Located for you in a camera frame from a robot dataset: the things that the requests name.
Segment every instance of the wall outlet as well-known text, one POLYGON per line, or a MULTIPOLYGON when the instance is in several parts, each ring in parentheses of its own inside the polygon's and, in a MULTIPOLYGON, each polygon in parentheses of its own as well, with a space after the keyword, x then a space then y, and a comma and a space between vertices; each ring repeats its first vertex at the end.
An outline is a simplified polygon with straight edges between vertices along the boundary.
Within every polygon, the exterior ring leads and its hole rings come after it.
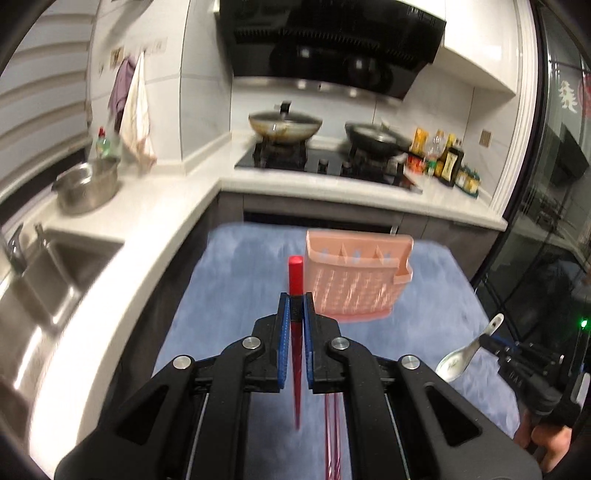
POLYGON ((487 130, 483 130, 482 133, 480 134, 479 144, 483 147, 488 148, 491 146, 491 140, 492 140, 492 133, 487 130))

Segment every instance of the range hood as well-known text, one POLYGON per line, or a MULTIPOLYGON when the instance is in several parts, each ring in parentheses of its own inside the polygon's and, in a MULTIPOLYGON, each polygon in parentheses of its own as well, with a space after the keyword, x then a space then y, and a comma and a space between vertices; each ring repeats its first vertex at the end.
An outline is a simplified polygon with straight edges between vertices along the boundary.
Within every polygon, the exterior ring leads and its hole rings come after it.
POLYGON ((236 77, 329 82, 403 99, 445 21, 396 0, 220 0, 236 77))

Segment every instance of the stove knob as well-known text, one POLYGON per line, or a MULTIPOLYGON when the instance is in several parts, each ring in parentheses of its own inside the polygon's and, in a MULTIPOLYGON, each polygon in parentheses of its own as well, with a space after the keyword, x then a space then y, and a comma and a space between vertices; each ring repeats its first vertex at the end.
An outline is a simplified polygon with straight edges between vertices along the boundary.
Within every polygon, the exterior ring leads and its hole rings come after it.
POLYGON ((325 158, 321 158, 318 161, 318 173, 326 174, 326 172, 328 171, 328 168, 329 168, 329 161, 326 160, 325 158))

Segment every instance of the frying pan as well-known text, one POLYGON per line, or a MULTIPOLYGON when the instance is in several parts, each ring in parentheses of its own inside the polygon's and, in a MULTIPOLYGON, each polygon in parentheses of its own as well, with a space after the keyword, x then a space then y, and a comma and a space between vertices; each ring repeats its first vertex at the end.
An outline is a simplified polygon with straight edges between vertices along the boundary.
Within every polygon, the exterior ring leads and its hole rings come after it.
POLYGON ((408 138, 381 125, 347 122, 345 131, 351 144, 376 158, 388 159, 399 153, 410 153, 413 143, 408 138))

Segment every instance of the dish towel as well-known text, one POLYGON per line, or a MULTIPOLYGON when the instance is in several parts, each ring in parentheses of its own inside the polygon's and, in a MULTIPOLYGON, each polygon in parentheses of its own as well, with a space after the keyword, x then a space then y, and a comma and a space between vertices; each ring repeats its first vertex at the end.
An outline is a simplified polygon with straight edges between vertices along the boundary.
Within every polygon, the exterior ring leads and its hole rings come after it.
POLYGON ((150 140, 150 118, 148 116, 148 95, 144 77, 144 52, 139 54, 119 135, 129 152, 139 163, 141 172, 148 171, 156 162, 156 154, 150 140))
POLYGON ((117 133, 121 129, 121 119, 123 118, 123 110, 127 101, 131 80, 134 77, 135 65, 131 57, 124 58, 117 71, 117 77, 115 78, 111 97, 109 98, 109 114, 111 118, 115 119, 115 131, 117 133))

